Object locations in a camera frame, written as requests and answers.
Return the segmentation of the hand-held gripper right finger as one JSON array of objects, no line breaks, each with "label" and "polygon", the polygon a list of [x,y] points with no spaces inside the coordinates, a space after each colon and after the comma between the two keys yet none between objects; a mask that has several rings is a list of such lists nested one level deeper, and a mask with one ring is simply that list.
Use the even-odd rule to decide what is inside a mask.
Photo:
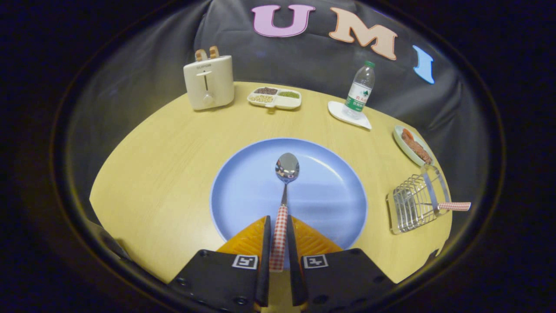
[{"label": "hand-held gripper right finger", "polygon": [[375,309],[395,283],[360,248],[344,250],[288,216],[292,304],[300,309]]}]

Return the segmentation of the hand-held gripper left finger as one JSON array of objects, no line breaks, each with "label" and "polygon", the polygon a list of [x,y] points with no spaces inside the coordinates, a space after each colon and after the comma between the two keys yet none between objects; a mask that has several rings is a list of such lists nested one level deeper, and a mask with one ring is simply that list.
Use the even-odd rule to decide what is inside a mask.
[{"label": "hand-held gripper left finger", "polygon": [[271,218],[263,216],[217,251],[199,250],[173,278],[174,292],[217,311],[268,307]]}]

